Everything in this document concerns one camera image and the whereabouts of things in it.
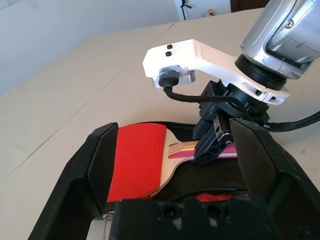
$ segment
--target white table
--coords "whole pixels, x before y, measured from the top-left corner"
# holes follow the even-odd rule
[[[196,39],[228,54],[240,44],[261,9],[181,21],[90,39],[0,99],[0,238],[29,237],[68,160],[96,128],[142,121],[196,123],[197,104],[173,101],[154,89],[142,61],[152,47]],[[320,109],[320,61],[291,97],[268,111],[272,122],[295,121]],[[211,76],[174,88],[199,95]],[[273,137],[299,162],[320,190],[320,128]]]

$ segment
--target cable connector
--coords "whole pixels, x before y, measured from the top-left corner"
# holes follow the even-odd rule
[[[173,87],[179,83],[180,73],[175,70],[163,71],[159,76],[159,85],[161,87]]]

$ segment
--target table tennis paddle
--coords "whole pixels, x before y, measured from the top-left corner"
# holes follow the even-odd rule
[[[197,143],[179,141],[162,124],[137,123],[120,127],[107,202],[154,197],[180,164],[193,160]],[[231,145],[218,158],[236,157],[236,148]]]

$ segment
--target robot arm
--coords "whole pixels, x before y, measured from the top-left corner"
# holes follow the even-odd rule
[[[213,161],[232,143],[230,119],[242,117],[237,107],[227,101],[217,102],[218,98],[236,98],[253,122],[267,125],[273,132],[292,131],[320,120],[318,112],[297,122],[269,123],[266,112],[268,105],[279,105],[289,96],[284,87],[287,79],[301,77],[320,56],[317,13],[320,0],[271,0],[241,44],[242,55],[238,59],[196,40],[147,52],[143,67],[156,88],[161,87],[160,80],[171,81],[172,72],[175,80],[171,86],[193,82],[194,70],[220,79],[218,83],[209,82],[200,97],[187,96],[193,98],[193,103],[200,103],[201,119],[193,130],[194,139],[200,139],[195,148],[195,164]],[[171,93],[168,88],[165,93],[173,98],[172,88]],[[186,96],[178,97],[187,102]],[[221,131],[220,135],[229,135],[228,143],[220,138]]]
[[[320,57],[319,0],[271,0],[241,44],[247,60],[299,79]]]

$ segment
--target white wall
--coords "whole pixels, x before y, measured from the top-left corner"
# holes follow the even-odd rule
[[[91,36],[178,20],[174,0],[23,0],[1,9],[0,96]]]
[[[178,15],[182,21],[184,17],[180,7],[181,2],[181,0],[175,0]],[[215,15],[231,13],[230,0],[187,0],[186,2],[192,7],[192,9],[184,7],[187,20],[203,18],[209,9],[213,9]]]

